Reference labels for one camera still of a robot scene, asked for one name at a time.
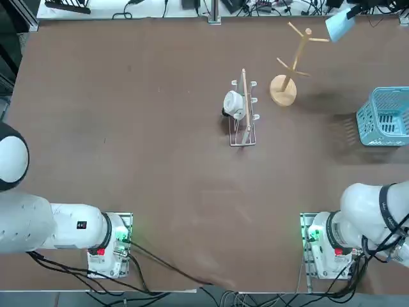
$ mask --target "wooden stand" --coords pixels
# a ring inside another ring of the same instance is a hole
[[[305,72],[297,72],[295,69],[297,67],[298,61],[301,57],[301,53],[308,41],[313,42],[329,42],[330,40],[324,38],[311,38],[311,29],[305,29],[305,33],[302,34],[292,23],[288,23],[290,27],[294,29],[300,36],[301,42],[295,53],[294,62],[291,67],[287,66],[283,61],[277,58],[277,61],[287,69],[287,75],[278,75],[270,83],[270,95],[276,104],[282,107],[290,106],[297,95],[297,87],[291,77],[294,75],[304,75],[309,77],[310,75]]]

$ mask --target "brown table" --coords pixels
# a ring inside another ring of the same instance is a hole
[[[303,18],[53,22],[28,41],[9,123],[31,166],[19,189],[54,202],[134,213],[134,240],[182,270],[226,288],[293,292],[301,212],[337,210],[350,184],[408,179],[407,148],[360,144],[354,112],[377,86],[407,85],[409,32],[366,18],[338,43],[310,43],[288,108],[268,94],[299,37],[327,37]],[[257,145],[228,145],[221,121],[230,81],[258,82]],[[51,251],[86,266],[83,251]],[[2,255],[2,290],[84,289],[75,278]],[[140,257],[156,290],[197,285]],[[139,284],[137,274],[124,279]],[[361,292],[407,294],[409,270],[371,263]],[[108,284],[110,289],[123,289]],[[314,282],[316,291],[327,282]],[[300,291],[306,291],[302,276]]]

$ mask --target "white mug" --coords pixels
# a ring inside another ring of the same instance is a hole
[[[241,120],[245,116],[244,98],[235,91],[229,91],[224,97],[224,112],[236,120]]]

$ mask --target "blue basket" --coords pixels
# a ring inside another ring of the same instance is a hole
[[[357,123],[364,145],[409,144],[409,87],[376,88],[357,112]]]

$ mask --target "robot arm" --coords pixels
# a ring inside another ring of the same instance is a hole
[[[24,138],[0,122],[0,254],[87,249],[90,271],[112,278],[126,276],[132,215],[127,214],[125,225],[119,214],[101,213],[84,204],[49,203],[11,190],[23,180],[28,166]]]
[[[320,212],[308,230],[318,276],[335,278],[351,263],[354,250],[373,255],[392,232],[377,255],[409,267],[409,221],[398,227],[408,213],[409,181],[349,186],[341,197],[341,210]]]

